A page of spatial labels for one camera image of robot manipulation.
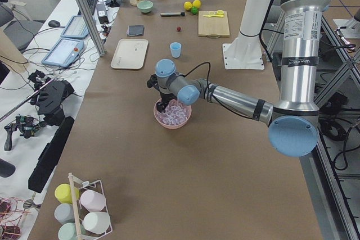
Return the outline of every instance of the blue joint cap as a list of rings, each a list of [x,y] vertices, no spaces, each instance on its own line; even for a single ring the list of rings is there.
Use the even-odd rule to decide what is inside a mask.
[[[200,92],[194,85],[187,85],[178,92],[178,100],[185,105],[192,105],[199,98]]]
[[[166,78],[176,71],[175,64],[170,59],[161,59],[155,65],[155,74],[157,77]]]
[[[275,119],[268,131],[269,141],[280,153],[301,157],[310,153],[317,144],[316,128],[298,116],[281,116]]]

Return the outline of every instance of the black mouse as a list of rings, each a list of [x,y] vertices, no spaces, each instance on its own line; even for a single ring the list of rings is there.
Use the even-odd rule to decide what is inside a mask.
[[[48,25],[51,27],[51,28],[58,28],[60,26],[60,22],[59,21],[56,21],[56,20],[50,20]]]

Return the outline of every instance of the green bowl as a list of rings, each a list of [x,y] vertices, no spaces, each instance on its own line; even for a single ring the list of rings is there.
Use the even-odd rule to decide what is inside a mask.
[[[143,1],[140,1],[139,3],[137,3],[138,9],[142,13],[149,13],[150,11],[152,11],[153,5],[154,4],[149,0],[143,0]]]

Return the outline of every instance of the white desk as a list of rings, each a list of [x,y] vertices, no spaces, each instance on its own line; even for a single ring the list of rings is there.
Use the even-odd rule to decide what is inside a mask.
[[[113,21],[113,18],[115,18],[118,10],[118,8],[109,8],[107,12],[110,21],[109,24],[112,23],[111,21]],[[76,15],[78,11],[79,8],[75,0],[61,0],[54,9],[54,11],[50,14],[48,20],[44,23],[41,30],[49,28],[48,22],[50,20],[57,20],[61,23],[61,26],[65,26],[70,20],[71,16]],[[102,30],[101,25],[98,22],[97,16],[94,17],[98,30]],[[63,28],[52,29],[36,35],[35,40],[33,40],[29,44],[28,48],[40,47],[51,49],[60,38],[62,30]],[[96,68],[98,60],[96,48],[94,47],[90,37],[85,39],[85,46],[86,49],[84,51],[84,54],[82,54],[83,62],[80,65],[80,69],[70,69],[60,74],[58,71],[54,71],[54,75],[51,75],[52,77],[67,80],[75,89],[75,93],[79,96],[85,95],[85,91],[93,75],[93,69]],[[47,51],[44,50],[40,50],[38,52],[37,50],[33,50],[24,53],[25,58],[29,59],[31,62],[31,64],[27,67],[28,73],[24,72],[23,74],[21,74],[21,76],[24,77],[26,81],[28,81],[28,75],[33,73],[36,69],[44,72],[45,74],[49,74],[49,71],[51,69],[56,70],[56,67],[45,68],[43,65],[41,65],[41,60],[44,58],[46,53]],[[25,82],[21,78],[21,76],[10,72],[7,78],[5,78],[4,82],[0,85],[0,87],[7,89],[16,89],[23,86]],[[4,115],[6,112],[15,107],[32,93],[33,90],[28,85],[19,90],[0,89],[0,115]],[[70,95],[64,100],[63,109],[65,116],[71,116],[73,118],[76,118],[77,113],[80,109],[80,105],[83,101],[83,97],[79,96]],[[46,144],[51,141],[58,127],[47,126],[38,131],[35,134],[35,137],[31,137],[29,139],[20,137],[20,131],[16,131],[12,134],[12,150],[5,152],[3,150],[3,146],[5,145],[7,133],[5,132],[3,127],[8,123],[14,121],[15,116],[17,116],[18,114],[30,115],[34,118],[38,118],[35,106],[26,103],[21,106],[16,112],[10,115],[7,119],[0,123],[0,158],[16,166],[16,171],[12,176],[8,178],[0,178],[0,197],[16,197],[22,200],[27,200],[31,198],[34,194],[33,191],[28,189],[28,179],[38,162],[39,155],[42,153]],[[45,186],[41,194],[36,194],[34,199],[35,203],[42,203],[44,195],[47,191],[47,185]],[[22,209],[23,203],[20,203],[18,207]],[[27,216],[22,217],[21,223],[19,224],[21,229],[20,239],[27,239],[31,228],[35,223],[36,217],[37,211],[34,209],[31,209],[30,213],[27,214]]]

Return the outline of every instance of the office chair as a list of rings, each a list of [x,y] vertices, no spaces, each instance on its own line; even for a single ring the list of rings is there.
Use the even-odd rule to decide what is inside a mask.
[[[11,8],[0,2],[0,27],[9,23],[3,31],[16,48],[22,52],[27,48],[43,24],[31,21],[26,15],[16,9],[16,6],[24,6],[26,3],[18,1],[11,1],[10,3]],[[13,21],[15,18],[14,11],[21,14],[26,20]]]

